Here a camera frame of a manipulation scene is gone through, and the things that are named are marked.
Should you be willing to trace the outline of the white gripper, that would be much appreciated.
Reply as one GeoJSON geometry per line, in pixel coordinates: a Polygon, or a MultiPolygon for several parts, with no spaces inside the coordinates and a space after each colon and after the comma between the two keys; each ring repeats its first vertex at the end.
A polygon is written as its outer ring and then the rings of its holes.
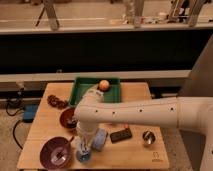
{"type": "Polygon", "coordinates": [[[85,146],[90,147],[92,145],[92,142],[98,131],[98,128],[99,125],[97,123],[86,123],[86,122],[77,123],[77,134],[85,146]]]}

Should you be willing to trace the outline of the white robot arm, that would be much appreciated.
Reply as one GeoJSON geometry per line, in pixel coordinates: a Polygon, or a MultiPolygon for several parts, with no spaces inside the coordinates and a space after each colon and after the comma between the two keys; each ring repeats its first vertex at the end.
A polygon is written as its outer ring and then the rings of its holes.
{"type": "Polygon", "coordinates": [[[104,103],[103,93],[90,88],[74,112],[79,133],[94,135],[99,123],[176,127],[206,136],[200,171],[213,171],[213,98],[174,97],[104,103]]]}

